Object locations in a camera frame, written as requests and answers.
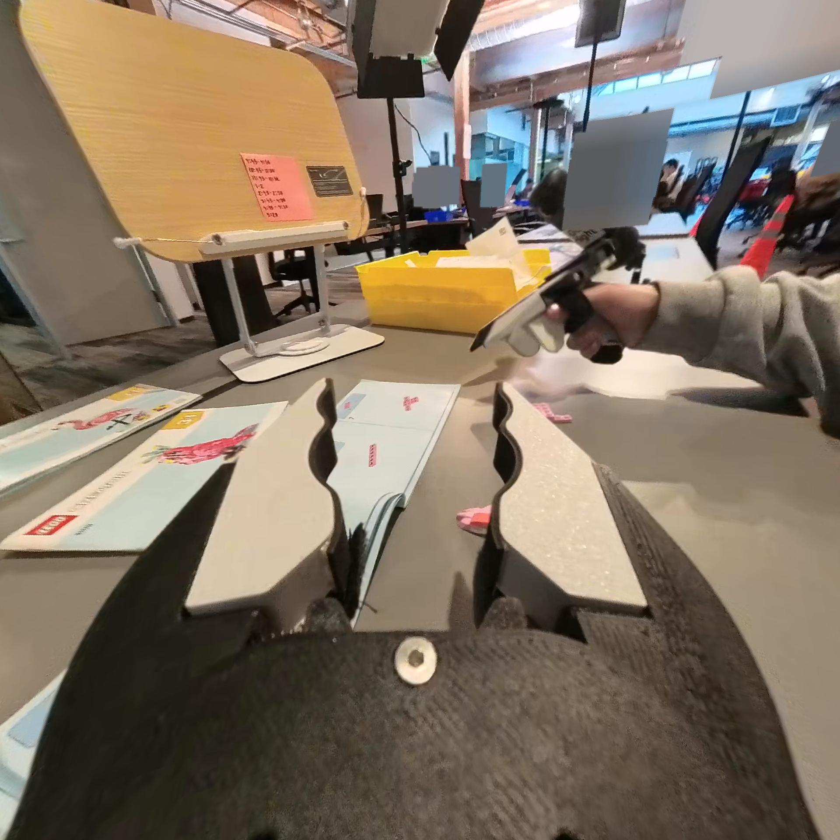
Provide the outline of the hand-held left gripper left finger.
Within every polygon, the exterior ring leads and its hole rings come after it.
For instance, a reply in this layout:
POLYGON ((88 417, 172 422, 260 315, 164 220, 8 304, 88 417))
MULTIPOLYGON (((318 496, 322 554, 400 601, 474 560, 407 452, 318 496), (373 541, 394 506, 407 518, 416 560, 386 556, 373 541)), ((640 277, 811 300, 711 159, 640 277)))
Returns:
POLYGON ((333 382, 321 379, 238 457, 185 599, 190 616, 257 610, 289 632, 330 595, 354 614, 360 560, 329 485, 336 421, 333 382))

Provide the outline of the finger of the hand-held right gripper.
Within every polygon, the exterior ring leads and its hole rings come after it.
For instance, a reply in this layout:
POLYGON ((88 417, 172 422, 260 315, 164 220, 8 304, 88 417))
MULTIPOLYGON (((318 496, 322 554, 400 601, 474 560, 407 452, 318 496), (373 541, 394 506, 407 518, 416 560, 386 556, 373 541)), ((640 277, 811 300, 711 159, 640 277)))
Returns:
POLYGON ((469 351, 487 349, 498 343, 506 344, 515 353, 549 353, 559 351, 559 326, 547 319, 547 311, 556 303, 557 290, 537 289, 519 300, 483 326, 469 347, 469 351))

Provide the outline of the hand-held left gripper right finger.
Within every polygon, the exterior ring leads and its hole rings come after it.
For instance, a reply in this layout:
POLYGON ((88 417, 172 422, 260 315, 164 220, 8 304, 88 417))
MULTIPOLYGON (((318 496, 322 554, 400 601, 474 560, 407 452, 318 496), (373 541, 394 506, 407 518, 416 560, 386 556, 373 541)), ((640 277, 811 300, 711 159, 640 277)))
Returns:
POLYGON ((508 383, 496 386, 491 420, 501 487, 476 562, 476 624, 499 596, 545 631, 577 611, 645 616, 648 599, 598 465, 508 383))

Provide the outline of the yellow plastic bin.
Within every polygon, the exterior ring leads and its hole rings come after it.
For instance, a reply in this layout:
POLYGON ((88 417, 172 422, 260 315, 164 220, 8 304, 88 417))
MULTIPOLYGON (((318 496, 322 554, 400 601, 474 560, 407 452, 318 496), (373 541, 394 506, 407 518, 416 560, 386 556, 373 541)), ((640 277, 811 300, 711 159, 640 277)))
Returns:
POLYGON ((477 333, 551 272, 546 248, 527 248, 524 267, 467 251, 412 252, 356 267, 371 322, 377 326, 477 333))

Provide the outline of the light blue instruction booklet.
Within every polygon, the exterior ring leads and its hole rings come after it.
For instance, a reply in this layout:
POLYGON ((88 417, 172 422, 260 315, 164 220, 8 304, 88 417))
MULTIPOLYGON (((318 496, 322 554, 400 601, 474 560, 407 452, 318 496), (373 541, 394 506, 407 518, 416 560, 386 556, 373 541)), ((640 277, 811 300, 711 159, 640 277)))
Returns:
POLYGON ((458 385, 361 381, 337 402, 329 484, 349 532, 362 527, 360 601, 392 515, 404 508, 452 410, 458 385))

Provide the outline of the person's right forearm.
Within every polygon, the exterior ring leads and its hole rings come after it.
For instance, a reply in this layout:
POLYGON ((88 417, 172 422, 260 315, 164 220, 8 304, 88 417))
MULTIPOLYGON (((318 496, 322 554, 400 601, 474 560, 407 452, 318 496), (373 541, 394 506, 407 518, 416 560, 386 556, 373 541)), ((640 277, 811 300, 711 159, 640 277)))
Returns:
POLYGON ((637 348, 673 354, 796 398, 811 397, 839 437, 839 275, 730 266, 702 282, 657 284, 658 311, 637 348))

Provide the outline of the grey desk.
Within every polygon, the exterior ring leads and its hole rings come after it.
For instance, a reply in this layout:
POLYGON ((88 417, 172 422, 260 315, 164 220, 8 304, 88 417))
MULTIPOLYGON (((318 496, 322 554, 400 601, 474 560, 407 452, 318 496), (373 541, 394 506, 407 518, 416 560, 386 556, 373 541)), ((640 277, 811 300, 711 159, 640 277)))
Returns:
POLYGON ((627 488, 694 561, 756 658, 791 742, 823 838, 838 838, 838 442, 759 388, 680 360, 631 355, 616 373, 632 400, 588 390, 595 367, 566 353, 495 361, 454 335, 384 329, 384 344, 335 363, 236 385, 215 361, 160 382, 204 390, 213 406, 299 396, 319 375, 341 394, 362 379, 460 383, 460 399, 371 586, 366 629, 446 627, 457 573, 478 539, 457 508, 489 499, 490 393, 503 375, 526 396, 574 415, 567 434, 627 488))

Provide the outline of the person's right hand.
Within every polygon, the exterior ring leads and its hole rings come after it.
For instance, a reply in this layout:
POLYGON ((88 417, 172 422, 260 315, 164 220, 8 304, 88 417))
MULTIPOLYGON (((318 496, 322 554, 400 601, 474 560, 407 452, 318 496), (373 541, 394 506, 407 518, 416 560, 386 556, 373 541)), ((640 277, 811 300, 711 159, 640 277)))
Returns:
POLYGON ((578 330, 563 329, 567 346, 593 361, 602 347, 616 341, 626 348, 637 346, 658 314, 659 288, 655 284, 601 284, 584 295, 594 311, 578 330))

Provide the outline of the white paper bags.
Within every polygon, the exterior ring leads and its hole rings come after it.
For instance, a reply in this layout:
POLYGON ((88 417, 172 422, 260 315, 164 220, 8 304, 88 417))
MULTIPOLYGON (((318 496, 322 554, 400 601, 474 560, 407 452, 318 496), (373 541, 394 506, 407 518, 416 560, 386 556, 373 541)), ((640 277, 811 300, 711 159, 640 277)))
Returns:
POLYGON ((552 269, 550 252, 544 248, 524 248, 505 217, 472 238, 464 250, 430 251, 409 258, 407 265, 412 268, 502 270, 511 276, 516 291, 535 287, 552 269))

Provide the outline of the closed instruction booklet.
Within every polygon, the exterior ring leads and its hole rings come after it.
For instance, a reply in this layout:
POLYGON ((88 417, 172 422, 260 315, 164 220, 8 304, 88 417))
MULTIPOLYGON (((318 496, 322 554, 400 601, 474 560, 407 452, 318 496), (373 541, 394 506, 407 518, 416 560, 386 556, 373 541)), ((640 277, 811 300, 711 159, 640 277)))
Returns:
POLYGON ((287 402, 193 408, 173 416, 110 471, 2 541, 17 553, 139 553, 287 402))

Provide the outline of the white instruction booklet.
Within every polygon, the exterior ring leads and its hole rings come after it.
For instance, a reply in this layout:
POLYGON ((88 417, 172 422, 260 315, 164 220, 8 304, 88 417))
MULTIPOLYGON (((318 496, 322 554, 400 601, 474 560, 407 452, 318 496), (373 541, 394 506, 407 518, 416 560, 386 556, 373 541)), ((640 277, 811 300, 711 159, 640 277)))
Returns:
POLYGON ((1 492, 126 438, 201 400, 199 394, 132 385, 10 434, 1 441, 1 492))

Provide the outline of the dark label plate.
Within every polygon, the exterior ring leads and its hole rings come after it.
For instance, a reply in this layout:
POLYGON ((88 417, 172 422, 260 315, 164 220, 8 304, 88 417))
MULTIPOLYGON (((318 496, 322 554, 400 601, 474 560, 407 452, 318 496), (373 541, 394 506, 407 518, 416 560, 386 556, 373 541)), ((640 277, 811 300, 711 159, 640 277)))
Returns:
POLYGON ((346 197, 354 194, 349 174, 342 165, 308 164, 306 173, 317 198, 346 197))

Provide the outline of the black studio light on stand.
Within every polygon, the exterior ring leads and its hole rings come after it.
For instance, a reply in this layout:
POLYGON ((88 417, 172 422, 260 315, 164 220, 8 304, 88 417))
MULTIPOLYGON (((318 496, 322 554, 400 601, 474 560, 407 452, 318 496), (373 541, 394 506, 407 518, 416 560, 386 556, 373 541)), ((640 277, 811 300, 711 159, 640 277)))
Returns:
POLYGON ((392 148, 392 173, 400 248, 407 252, 403 179, 396 99, 423 98, 423 58, 434 56, 451 81, 466 50, 483 1, 349 1, 346 43, 357 68, 357 97, 384 100, 392 148))
POLYGON ((623 29, 626 1, 580 1, 574 47, 590 49, 584 112, 581 132, 587 131, 590 120, 597 50, 601 44, 618 39, 623 29))

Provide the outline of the white bar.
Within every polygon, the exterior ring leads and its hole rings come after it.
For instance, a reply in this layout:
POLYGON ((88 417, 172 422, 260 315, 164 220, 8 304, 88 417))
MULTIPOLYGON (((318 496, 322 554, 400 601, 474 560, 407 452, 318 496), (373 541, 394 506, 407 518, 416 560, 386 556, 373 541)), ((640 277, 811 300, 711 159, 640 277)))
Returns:
POLYGON ((342 219, 268 230, 215 233, 200 239, 197 247, 204 257, 221 259, 330 245, 349 238, 350 222, 342 219))

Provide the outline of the wooden board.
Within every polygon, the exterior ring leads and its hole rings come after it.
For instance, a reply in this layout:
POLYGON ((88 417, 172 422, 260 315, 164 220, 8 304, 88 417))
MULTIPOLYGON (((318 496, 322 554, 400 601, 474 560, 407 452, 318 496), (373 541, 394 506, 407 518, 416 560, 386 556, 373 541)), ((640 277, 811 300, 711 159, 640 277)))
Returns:
POLYGON ((28 53, 129 240, 161 259, 210 260, 215 233, 370 215, 333 91, 294 53, 102 2, 21 2, 28 53), (316 214, 263 218, 241 152, 294 157, 316 214), (317 198, 307 165, 342 165, 354 194, 317 198))

